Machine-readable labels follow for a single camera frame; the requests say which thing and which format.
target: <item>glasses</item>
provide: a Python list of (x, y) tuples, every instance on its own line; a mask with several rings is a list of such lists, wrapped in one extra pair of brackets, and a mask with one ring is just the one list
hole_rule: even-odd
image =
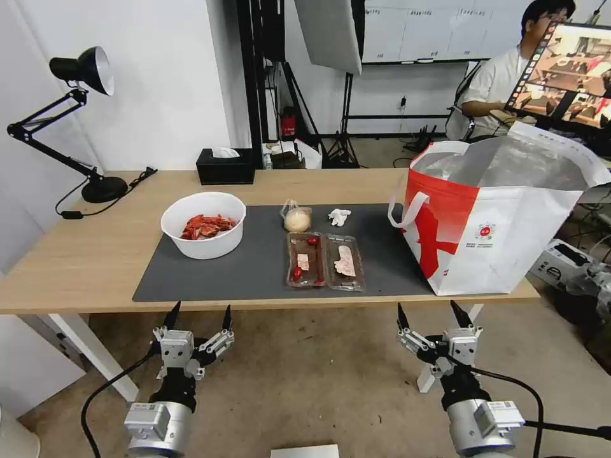
[(555, 21), (555, 22), (566, 22), (568, 18), (566, 17), (565, 14), (555, 13), (555, 14), (545, 14), (541, 16), (540, 19), (549, 19), (550, 21)]

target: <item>cherry tomato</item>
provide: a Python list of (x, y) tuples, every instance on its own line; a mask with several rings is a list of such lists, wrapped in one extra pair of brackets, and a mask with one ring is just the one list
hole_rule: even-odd
[(299, 281), (304, 271), (299, 266), (295, 266), (292, 272), (293, 281)]

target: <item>tissue box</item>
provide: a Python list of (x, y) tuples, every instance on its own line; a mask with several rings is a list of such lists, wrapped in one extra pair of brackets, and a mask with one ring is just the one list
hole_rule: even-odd
[(592, 260), (590, 255), (574, 246), (554, 239), (530, 268), (530, 273), (555, 288), (564, 289), (567, 280), (573, 277), (582, 265)]
[(253, 184), (255, 166), (251, 148), (234, 148), (240, 157), (215, 158), (204, 148), (195, 166), (202, 184)]

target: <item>lamp shade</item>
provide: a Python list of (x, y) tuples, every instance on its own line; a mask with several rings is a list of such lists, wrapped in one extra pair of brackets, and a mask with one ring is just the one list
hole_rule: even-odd
[(115, 93), (115, 79), (110, 63), (100, 46), (85, 50), (77, 59), (54, 57), (49, 61), (49, 68), (60, 80), (82, 81), (101, 94)]

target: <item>black desk lamp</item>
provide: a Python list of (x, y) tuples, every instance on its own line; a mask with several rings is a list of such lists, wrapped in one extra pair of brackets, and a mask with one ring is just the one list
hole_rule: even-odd
[[(26, 119), (9, 125), (7, 128), (8, 134), (85, 175), (88, 178), (88, 183), (83, 187), (81, 193), (83, 199), (87, 202), (98, 204), (120, 198), (127, 193), (127, 183), (123, 179), (101, 176), (97, 173), (96, 168), (90, 164), (63, 155), (34, 138), (34, 134), (39, 130), (87, 104), (88, 91), (79, 86), (79, 81), (102, 94), (114, 94), (115, 81), (106, 53), (100, 46), (95, 46), (84, 51), (77, 59), (54, 57), (49, 62), (49, 67), (53, 75), (60, 80), (64, 80), (68, 87), (73, 89), (61, 99), (47, 105)], [(76, 105), (55, 116), (39, 117), (69, 99), (73, 99)]]

